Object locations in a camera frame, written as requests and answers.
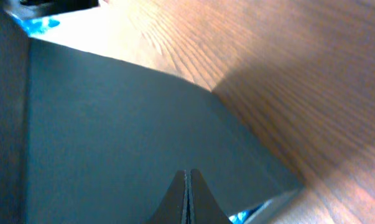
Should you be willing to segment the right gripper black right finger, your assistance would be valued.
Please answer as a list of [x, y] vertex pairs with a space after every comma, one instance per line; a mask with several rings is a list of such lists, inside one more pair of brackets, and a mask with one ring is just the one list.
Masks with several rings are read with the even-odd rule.
[[198, 169], [188, 175], [188, 223], [231, 224], [229, 218], [217, 204], [205, 179]]

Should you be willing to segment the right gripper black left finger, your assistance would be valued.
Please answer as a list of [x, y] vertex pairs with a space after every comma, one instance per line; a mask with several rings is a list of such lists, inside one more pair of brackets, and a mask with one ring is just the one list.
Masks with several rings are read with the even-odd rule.
[[160, 205], [146, 221], [147, 224], [187, 223], [187, 175], [184, 170], [176, 172]]

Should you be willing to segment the black gift box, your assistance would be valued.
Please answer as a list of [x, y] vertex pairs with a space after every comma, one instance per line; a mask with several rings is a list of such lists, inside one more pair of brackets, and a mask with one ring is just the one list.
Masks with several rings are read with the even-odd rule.
[[303, 187], [208, 90], [30, 38], [0, 1], [0, 223], [146, 223], [192, 169], [249, 223]]

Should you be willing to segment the blue Oreo cookie pack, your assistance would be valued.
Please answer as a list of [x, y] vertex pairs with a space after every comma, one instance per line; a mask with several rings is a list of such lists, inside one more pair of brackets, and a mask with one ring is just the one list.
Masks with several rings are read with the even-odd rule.
[[12, 18], [28, 35], [44, 34], [48, 30], [60, 25], [60, 21], [50, 16], [35, 19], [21, 19], [12, 14]]

